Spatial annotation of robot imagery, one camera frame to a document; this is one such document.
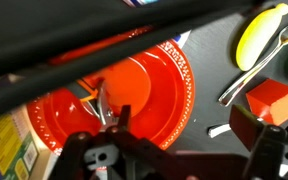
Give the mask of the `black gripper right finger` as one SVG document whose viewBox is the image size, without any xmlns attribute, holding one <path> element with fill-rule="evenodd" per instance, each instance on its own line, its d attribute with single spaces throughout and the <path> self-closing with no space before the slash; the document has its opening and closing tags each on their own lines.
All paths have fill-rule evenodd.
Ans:
<svg viewBox="0 0 288 180">
<path fill-rule="evenodd" d="M 252 150 L 263 129 L 258 117 L 241 105 L 231 107 L 229 126 L 248 151 Z"/>
</svg>

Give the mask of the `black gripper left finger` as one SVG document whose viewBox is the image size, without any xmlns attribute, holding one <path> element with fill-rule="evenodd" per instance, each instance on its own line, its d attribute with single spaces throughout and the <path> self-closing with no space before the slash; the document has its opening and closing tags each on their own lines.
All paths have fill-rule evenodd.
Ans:
<svg viewBox="0 0 288 180">
<path fill-rule="evenodd" d="M 129 121 L 131 119 L 131 106 L 124 105 L 121 109 L 120 117 L 118 120 L 118 126 L 127 130 L 129 127 Z"/>
</svg>

